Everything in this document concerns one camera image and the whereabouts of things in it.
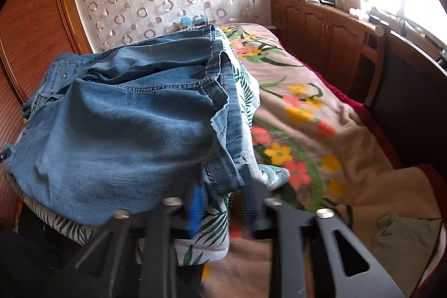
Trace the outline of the blue denim pants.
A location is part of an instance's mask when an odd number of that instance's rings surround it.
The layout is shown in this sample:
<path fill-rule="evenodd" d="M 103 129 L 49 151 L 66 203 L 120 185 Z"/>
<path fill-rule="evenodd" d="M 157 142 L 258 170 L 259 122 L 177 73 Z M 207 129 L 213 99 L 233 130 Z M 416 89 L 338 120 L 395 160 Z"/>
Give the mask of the blue denim pants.
<path fill-rule="evenodd" d="M 201 214 L 242 186 L 241 110 L 212 25 L 61 54 L 24 111 L 8 172 L 27 196 L 80 224 L 187 194 Z"/>

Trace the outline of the floral pink blanket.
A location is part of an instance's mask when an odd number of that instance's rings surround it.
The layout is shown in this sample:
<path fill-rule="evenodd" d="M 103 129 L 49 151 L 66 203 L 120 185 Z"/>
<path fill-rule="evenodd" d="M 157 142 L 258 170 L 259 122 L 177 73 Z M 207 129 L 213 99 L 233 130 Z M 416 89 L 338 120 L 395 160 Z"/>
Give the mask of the floral pink blanket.
<path fill-rule="evenodd" d="M 289 171 L 279 198 L 298 209 L 331 209 L 371 250 L 378 221 L 396 214 L 441 219 L 446 185 L 430 166 L 401 165 L 365 107 L 328 85 L 285 51 L 275 35 L 252 23 L 224 32 L 260 86 L 251 129 L 260 163 Z M 410 297 L 425 297 L 439 264 Z"/>

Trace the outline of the brown wooden sideboard cabinet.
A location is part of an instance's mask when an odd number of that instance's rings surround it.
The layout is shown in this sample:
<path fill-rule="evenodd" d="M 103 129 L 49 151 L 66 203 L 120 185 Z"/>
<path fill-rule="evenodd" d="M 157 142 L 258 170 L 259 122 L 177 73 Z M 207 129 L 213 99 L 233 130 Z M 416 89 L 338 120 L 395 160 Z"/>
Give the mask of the brown wooden sideboard cabinet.
<path fill-rule="evenodd" d="M 383 56 L 383 27 L 303 0 L 270 0 L 270 10 L 285 50 L 352 100 L 367 100 Z"/>

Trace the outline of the brown wooden wardrobe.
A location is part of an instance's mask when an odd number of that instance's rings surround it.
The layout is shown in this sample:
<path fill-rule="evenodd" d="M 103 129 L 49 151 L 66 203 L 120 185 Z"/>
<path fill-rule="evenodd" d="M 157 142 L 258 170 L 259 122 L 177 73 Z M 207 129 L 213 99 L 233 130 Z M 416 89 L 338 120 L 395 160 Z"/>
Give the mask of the brown wooden wardrobe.
<path fill-rule="evenodd" d="M 24 127 L 20 108 L 61 52 L 91 48 L 75 0 L 7 0 L 1 9 L 1 143 Z"/>

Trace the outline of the olive green cloth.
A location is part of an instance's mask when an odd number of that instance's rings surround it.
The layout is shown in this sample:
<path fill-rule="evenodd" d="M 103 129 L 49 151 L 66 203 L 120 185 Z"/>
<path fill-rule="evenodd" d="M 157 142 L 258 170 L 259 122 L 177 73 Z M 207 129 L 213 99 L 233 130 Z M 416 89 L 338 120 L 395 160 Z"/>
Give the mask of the olive green cloth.
<path fill-rule="evenodd" d="M 446 231 L 441 219 L 411 219 L 396 214 L 383 216 L 371 251 L 410 297 L 429 278 L 446 250 Z"/>

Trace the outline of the blue toy at headboard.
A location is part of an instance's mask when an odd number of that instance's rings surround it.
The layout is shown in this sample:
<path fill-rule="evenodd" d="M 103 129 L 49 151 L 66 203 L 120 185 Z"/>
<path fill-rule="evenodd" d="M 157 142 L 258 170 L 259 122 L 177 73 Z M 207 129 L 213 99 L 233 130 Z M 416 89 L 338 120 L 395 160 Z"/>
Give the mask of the blue toy at headboard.
<path fill-rule="evenodd" d="M 182 16 L 180 19 L 180 29 L 185 30 L 194 27 L 201 27 L 208 24 L 206 16 L 194 16 L 190 18 L 188 16 Z"/>

